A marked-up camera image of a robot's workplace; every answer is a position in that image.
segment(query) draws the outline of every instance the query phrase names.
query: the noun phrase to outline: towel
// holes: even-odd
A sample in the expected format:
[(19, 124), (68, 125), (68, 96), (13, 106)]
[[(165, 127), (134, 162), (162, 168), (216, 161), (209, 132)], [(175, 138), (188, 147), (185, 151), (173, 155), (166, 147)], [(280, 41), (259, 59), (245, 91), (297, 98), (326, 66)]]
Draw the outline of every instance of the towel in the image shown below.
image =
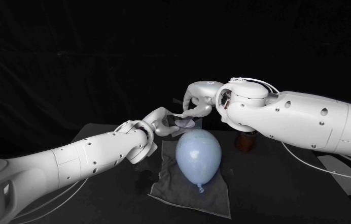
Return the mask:
[(221, 170), (203, 185), (205, 193), (200, 193), (198, 185), (189, 181), (177, 165), (176, 147), (177, 141), (163, 141), (160, 180), (153, 184), (149, 196), (169, 205), (232, 219), (229, 189)]

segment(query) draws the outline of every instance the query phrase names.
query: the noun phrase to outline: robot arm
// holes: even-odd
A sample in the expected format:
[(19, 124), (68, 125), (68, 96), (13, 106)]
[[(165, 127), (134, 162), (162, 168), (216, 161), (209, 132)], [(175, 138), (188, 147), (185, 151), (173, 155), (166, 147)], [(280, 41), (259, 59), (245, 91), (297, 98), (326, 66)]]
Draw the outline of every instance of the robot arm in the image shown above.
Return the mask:
[(52, 191), (114, 168), (126, 158), (136, 164), (150, 156), (157, 149), (154, 132), (167, 136), (180, 129), (163, 125), (167, 115), (172, 112), (162, 107), (143, 121), (127, 121), (113, 132), (41, 153), (0, 159), (0, 224)]
[[(222, 122), (239, 131), (259, 131), (297, 147), (351, 155), (350, 104), (307, 93), (278, 90), (270, 93), (261, 84), (248, 80), (259, 81), (232, 78), (209, 99), (215, 101)], [(199, 89), (192, 93), (208, 96)]]

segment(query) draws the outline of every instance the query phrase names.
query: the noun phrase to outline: light blue balloon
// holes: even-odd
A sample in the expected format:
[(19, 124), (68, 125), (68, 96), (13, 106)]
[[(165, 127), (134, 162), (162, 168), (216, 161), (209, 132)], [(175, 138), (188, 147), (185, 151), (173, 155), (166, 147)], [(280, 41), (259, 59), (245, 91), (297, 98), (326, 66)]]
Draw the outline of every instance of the light blue balloon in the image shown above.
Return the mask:
[(203, 129), (186, 132), (179, 140), (176, 159), (186, 178), (202, 186), (213, 178), (222, 163), (222, 147), (216, 137)]

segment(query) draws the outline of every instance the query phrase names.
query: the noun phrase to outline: black curtain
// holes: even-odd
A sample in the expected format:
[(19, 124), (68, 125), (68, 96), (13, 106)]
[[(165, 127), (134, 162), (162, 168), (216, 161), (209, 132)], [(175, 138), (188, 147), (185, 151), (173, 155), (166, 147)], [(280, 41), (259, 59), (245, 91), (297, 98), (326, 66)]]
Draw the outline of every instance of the black curtain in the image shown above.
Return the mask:
[[(0, 0), (0, 157), (68, 144), (87, 123), (182, 110), (172, 99), (200, 80), (251, 77), (351, 101), (350, 4)], [(205, 125), (228, 130), (218, 119)]]

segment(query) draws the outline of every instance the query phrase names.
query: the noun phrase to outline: bolt hole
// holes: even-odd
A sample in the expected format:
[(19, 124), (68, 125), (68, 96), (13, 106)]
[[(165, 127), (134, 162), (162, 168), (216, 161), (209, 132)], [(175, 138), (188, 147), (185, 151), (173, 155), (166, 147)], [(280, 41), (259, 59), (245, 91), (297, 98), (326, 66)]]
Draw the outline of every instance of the bolt hole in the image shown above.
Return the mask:
[(321, 110), (321, 115), (323, 115), (323, 116), (327, 116), (327, 114), (328, 114), (328, 109), (324, 108), (324, 109)]
[(285, 108), (290, 108), (291, 107), (291, 102), (288, 101), (287, 103), (285, 103)]

